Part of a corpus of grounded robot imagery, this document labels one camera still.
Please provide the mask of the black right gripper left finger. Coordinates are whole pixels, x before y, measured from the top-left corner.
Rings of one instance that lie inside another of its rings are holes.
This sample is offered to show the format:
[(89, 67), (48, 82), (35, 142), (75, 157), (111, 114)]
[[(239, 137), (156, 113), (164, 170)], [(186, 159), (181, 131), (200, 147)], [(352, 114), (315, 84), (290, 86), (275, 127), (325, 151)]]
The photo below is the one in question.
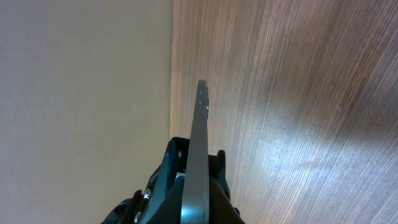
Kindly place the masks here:
[(189, 142), (172, 138), (145, 189), (119, 203), (103, 223), (180, 223)]

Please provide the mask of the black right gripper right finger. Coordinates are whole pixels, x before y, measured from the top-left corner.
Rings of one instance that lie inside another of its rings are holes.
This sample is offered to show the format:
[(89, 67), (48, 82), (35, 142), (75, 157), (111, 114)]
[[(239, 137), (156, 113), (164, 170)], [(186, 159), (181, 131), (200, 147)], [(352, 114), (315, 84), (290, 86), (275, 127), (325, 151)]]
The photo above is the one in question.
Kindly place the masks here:
[(230, 200), (230, 191), (226, 181), (226, 153), (219, 150), (216, 156), (208, 156), (210, 213), (212, 224), (244, 224), (239, 210)]

